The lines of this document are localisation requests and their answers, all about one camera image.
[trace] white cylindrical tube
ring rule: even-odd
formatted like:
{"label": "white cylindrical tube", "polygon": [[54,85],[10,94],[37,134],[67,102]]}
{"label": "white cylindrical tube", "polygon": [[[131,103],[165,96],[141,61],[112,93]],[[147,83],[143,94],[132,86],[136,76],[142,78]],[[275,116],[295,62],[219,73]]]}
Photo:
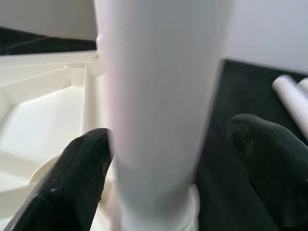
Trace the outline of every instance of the white cylindrical tube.
{"label": "white cylindrical tube", "polygon": [[308,97],[296,83],[286,75],[279,76],[273,82],[283,105],[308,140]]}
{"label": "white cylindrical tube", "polygon": [[197,227],[190,188],[231,2],[107,4],[108,99],[124,231]]}

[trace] white wall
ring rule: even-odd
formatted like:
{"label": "white wall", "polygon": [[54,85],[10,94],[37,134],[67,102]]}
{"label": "white wall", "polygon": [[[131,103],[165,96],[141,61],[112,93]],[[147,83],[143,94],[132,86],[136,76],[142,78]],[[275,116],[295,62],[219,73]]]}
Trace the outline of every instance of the white wall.
{"label": "white wall", "polygon": [[1,0],[0,26],[64,38],[96,38],[92,0]]}
{"label": "white wall", "polygon": [[308,1],[236,0],[225,56],[308,71]]}

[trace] white plastic part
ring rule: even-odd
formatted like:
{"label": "white plastic part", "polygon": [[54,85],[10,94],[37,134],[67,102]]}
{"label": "white plastic part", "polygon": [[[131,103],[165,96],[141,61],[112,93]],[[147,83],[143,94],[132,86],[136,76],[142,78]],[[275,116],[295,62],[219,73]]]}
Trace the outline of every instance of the white plastic part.
{"label": "white plastic part", "polygon": [[306,92],[308,92],[308,78],[305,78],[303,80],[301,80],[298,83],[298,86],[301,87],[303,90],[305,90]]}
{"label": "white plastic part", "polygon": [[279,76],[273,82],[283,105],[308,140],[308,97],[296,83],[286,75]]}
{"label": "white plastic part", "polygon": [[[0,231],[71,140],[108,127],[104,65],[97,57],[93,52],[0,57]],[[105,207],[116,180],[112,166],[92,231],[110,229]]]}
{"label": "white plastic part", "polygon": [[[231,7],[229,0],[96,0],[99,34],[108,28],[108,106],[123,231],[197,227],[189,189]],[[100,22],[104,13],[107,26]]]}

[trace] white rolled paper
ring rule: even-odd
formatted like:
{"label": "white rolled paper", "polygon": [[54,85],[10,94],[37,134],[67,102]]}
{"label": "white rolled paper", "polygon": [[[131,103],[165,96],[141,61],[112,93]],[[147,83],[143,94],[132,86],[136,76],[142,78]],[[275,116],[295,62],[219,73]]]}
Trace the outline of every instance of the white rolled paper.
{"label": "white rolled paper", "polygon": [[275,79],[273,89],[308,140],[308,98],[305,93],[286,75]]}
{"label": "white rolled paper", "polygon": [[303,80],[301,80],[298,83],[298,86],[308,93],[308,78],[304,78]]}

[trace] white plastic tray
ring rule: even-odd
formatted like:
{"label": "white plastic tray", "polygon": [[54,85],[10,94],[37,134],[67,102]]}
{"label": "white plastic tray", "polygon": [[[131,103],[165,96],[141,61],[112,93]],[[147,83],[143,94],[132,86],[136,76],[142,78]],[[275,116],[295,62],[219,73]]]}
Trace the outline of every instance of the white plastic tray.
{"label": "white plastic tray", "polygon": [[[104,67],[94,52],[0,58],[0,231],[65,146],[108,128]],[[109,230],[106,178],[91,230]]]}

